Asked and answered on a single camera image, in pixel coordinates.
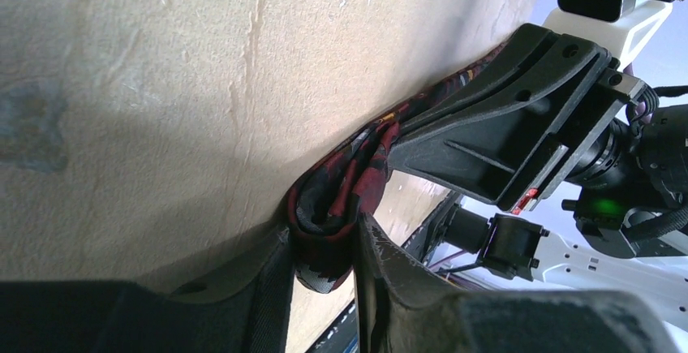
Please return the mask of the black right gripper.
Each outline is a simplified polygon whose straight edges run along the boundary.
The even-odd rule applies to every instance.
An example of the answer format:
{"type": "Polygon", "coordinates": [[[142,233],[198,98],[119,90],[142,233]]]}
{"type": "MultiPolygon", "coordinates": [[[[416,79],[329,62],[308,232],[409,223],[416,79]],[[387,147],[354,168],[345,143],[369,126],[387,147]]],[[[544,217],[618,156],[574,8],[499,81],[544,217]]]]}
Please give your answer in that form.
{"type": "Polygon", "coordinates": [[[524,24],[474,80],[402,124],[389,164],[510,213],[562,183],[618,188],[640,170],[616,115],[648,86],[610,61],[592,41],[524,24]]]}

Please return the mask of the dark red patterned tie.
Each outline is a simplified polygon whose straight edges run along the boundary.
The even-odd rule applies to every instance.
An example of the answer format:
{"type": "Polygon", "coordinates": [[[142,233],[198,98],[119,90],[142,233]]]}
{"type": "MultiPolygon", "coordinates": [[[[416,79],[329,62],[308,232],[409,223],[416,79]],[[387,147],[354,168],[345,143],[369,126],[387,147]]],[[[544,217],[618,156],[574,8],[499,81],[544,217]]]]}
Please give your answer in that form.
{"type": "Polygon", "coordinates": [[[452,97],[505,47],[500,43],[472,64],[386,110],[304,172],[286,194],[294,240],[295,276],[311,291],[328,294],[353,269],[359,216],[376,212],[391,170],[389,153],[403,123],[452,97]]]}

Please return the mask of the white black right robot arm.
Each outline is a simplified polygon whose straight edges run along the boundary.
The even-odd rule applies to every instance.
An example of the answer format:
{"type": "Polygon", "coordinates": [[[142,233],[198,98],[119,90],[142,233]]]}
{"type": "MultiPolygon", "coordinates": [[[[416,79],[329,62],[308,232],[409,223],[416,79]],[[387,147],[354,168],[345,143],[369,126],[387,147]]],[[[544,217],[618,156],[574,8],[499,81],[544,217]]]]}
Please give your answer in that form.
{"type": "Polygon", "coordinates": [[[405,121],[389,164],[499,208],[456,209],[475,267],[645,299],[687,327],[687,108],[592,41],[524,24],[465,88],[405,121]]]}

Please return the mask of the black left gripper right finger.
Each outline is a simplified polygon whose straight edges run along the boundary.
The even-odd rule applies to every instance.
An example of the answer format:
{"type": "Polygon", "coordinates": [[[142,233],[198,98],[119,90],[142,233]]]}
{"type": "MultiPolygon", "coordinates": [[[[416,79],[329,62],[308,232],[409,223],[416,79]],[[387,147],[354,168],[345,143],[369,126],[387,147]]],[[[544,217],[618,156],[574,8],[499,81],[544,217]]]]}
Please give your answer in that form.
{"type": "MultiPolygon", "coordinates": [[[[355,240],[378,227],[362,217],[355,240]]],[[[559,291],[466,291],[432,273],[394,278],[380,352],[674,352],[666,324],[680,323],[680,277],[634,262],[594,256],[555,234],[544,237],[546,278],[559,291]]],[[[361,273],[355,267],[355,276],[361,273]]]]}

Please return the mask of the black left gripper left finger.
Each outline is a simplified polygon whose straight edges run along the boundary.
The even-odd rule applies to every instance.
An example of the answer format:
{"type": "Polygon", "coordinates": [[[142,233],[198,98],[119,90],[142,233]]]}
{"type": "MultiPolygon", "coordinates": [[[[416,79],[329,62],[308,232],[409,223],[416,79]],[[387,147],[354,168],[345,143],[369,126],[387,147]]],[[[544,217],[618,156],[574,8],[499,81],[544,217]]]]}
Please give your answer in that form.
{"type": "Polygon", "coordinates": [[[128,281],[4,282],[4,352],[282,352],[293,261],[273,230],[163,295],[128,281]]]}

